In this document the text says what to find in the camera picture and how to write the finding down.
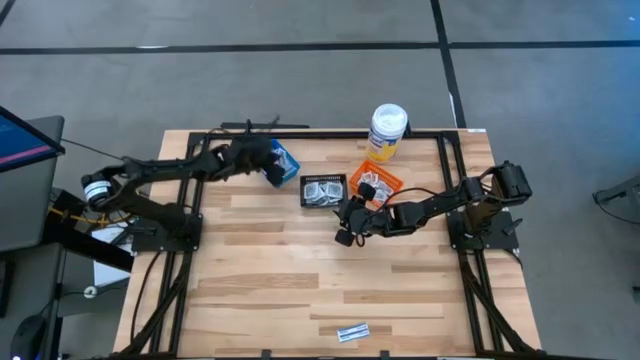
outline monitor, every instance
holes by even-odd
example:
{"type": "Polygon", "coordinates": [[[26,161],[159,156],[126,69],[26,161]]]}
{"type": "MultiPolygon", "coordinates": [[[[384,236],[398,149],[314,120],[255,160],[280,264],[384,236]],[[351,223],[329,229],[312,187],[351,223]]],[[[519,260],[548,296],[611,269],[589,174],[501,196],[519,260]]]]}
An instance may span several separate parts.
{"type": "Polygon", "coordinates": [[[0,107],[0,173],[64,154],[64,148],[0,107]]]}

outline white cylinder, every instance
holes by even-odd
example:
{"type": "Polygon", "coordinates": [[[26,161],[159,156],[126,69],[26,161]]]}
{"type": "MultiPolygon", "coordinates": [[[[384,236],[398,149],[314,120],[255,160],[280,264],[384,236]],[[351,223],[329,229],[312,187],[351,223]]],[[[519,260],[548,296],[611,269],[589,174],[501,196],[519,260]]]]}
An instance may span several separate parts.
{"type": "Polygon", "coordinates": [[[396,153],[398,144],[407,128],[407,112],[395,104],[378,106],[371,119],[367,156],[369,159],[384,163],[396,153]]]}

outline gray floor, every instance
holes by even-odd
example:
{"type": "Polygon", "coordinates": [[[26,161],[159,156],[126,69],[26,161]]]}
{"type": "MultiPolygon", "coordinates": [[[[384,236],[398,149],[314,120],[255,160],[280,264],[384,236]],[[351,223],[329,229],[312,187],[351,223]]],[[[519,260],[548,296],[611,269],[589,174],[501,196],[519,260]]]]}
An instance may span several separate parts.
{"type": "MultiPolygon", "coordinates": [[[[640,39],[637,1],[441,3],[450,41],[640,39]]],[[[0,47],[435,41],[433,24],[418,0],[18,0],[0,47]]],[[[591,193],[640,173],[640,48],[452,56],[469,127],[487,128],[496,160],[522,164],[534,189],[514,213],[525,220],[518,233],[544,348],[637,358],[640,228],[604,215],[591,193]]],[[[382,102],[405,107],[415,127],[454,126],[438,50],[0,56],[0,74],[3,106],[25,118],[63,115],[65,137],[140,158],[156,156],[165,129],[276,114],[367,126],[382,102]]],[[[67,149],[55,184],[80,194],[80,176],[110,161],[67,149]]],[[[70,262],[73,286],[86,286],[88,264],[70,262]]],[[[105,336],[88,347],[73,334],[92,316],[75,317],[63,350],[109,352],[122,303],[111,296],[94,319],[105,336]]]]}

